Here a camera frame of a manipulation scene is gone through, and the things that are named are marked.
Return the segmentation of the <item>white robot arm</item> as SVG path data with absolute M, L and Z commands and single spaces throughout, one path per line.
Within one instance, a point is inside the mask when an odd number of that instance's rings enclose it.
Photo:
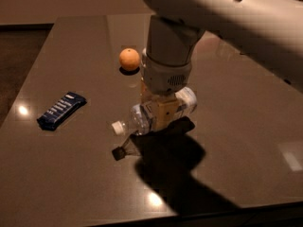
M 187 85 L 191 55 L 207 31 L 303 88 L 303 3 L 296 0 L 143 0 L 154 11 L 142 53 L 152 94 L 153 131 L 173 120 L 175 93 Z

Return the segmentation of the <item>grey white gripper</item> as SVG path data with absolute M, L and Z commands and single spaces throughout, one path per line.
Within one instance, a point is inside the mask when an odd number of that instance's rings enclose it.
M 168 66 L 153 61 L 142 51 L 140 103 L 151 101 L 151 113 L 153 115 L 151 128 L 153 131 L 165 129 L 172 121 L 179 106 L 179 101 L 174 94 L 187 85 L 192 64 L 182 66 Z

